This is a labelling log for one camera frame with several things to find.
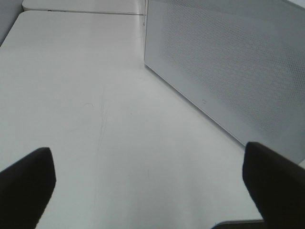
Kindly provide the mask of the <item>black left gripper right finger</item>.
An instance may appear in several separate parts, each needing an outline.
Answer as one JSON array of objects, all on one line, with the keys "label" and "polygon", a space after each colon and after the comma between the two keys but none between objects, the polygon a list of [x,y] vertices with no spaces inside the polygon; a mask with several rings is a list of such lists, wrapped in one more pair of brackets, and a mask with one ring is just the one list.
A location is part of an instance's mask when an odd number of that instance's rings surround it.
[{"label": "black left gripper right finger", "polygon": [[268,228],[305,227],[304,168],[258,142],[249,142],[242,176]]}]

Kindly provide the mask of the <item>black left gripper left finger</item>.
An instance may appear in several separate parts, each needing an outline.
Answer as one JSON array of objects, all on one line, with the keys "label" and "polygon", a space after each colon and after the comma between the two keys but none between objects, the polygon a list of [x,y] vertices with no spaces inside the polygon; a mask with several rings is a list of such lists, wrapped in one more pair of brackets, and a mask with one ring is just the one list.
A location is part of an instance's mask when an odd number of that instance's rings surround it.
[{"label": "black left gripper left finger", "polygon": [[0,172],[0,227],[36,228],[56,185],[50,148],[34,150]]}]

